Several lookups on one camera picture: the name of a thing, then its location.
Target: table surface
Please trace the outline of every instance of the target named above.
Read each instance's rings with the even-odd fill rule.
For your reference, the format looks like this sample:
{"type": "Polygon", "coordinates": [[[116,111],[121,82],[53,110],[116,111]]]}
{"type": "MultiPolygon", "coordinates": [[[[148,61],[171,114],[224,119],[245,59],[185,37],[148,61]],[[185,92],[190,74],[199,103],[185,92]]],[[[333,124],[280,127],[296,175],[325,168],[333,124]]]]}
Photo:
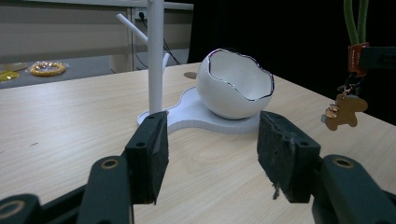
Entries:
{"type": "MultiPolygon", "coordinates": [[[[166,67],[163,107],[195,85],[199,64],[166,67]]],[[[275,76],[266,111],[277,113],[321,145],[363,165],[381,189],[396,193],[396,127],[357,113],[357,127],[330,131],[320,121],[333,104],[275,76]]],[[[148,71],[0,90],[0,199],[22,193],[41,204],[85,185],[92,165],[120,155],[149,109],[148,71]]],[[[169,134],[169,164],[157,204],[134,205],[135,223],[314,223],[310,203],[289,203],[257,159],[257,132],[169,134]]]]}

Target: gingerbread keychain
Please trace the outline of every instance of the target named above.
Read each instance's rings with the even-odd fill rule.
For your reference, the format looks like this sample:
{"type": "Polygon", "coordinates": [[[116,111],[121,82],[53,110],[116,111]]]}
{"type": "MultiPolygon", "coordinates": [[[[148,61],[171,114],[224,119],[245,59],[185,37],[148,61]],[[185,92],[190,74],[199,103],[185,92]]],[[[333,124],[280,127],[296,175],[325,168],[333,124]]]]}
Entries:
{"type": "Polygon", "coordinates": [[[346,18],[346,28],[348,30],[351,45],[348,47],[348,73],[349,76],[343,86],[338,90],[335,104],[330,105],[325,114],[322,115],[322,122],[332,130],[337,130],[338,125],[349,124],[350,127],[358,125],[356,112],[363,112],[368,104],[358,95],[361,92],[361,84],[367,70],[359,68],[359,58],[361,50],[368,48],[369,43],[365,42],[365,26],[368,9],[368,0],[361,0],[359,5],[359,27],[356,29],[353,19],[352,0],[344,0],[344,14],[346,18]]]}

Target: ceramic bowl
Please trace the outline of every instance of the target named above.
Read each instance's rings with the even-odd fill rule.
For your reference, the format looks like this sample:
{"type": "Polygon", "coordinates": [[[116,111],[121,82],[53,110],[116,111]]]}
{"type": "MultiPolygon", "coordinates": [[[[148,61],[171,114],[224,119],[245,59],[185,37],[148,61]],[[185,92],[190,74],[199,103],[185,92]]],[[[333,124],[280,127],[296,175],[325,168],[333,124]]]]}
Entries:
{"type": "Polygon", "coordinates": [[[224,119],[258,114],[274,92],[273,75],[250,56],[215,49],[201,62],[196,88],[203,104],[224,119]]]}

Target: white pole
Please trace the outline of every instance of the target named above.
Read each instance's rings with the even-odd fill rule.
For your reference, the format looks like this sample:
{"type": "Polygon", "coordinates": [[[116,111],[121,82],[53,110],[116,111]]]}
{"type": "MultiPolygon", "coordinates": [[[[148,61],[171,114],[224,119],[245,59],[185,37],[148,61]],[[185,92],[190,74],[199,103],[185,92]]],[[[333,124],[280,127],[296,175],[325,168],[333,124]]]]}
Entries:
{"type": "Polygon", "coordinates": [[[163,110],[163,0],[148,0],[149,113],[163,110]]]}
{"type": "Polygon", "coordinates": [[[137,29],[137,27],[131,23],[130,21],[128,21],[128,19],[126,19],[122,14],[118,14],[117,19],[119,19],[122,23],[124,23],[124,25],[126,25],[126,27],[128,27],[131,31],[135,32],[137,34],[137,36],[140,37],[140,39],[145,42],[145,44],[148,44],[148,38],[145,36],[145,34],[143,34],[143,32],[141,32],[139,29],[137,29]]]}

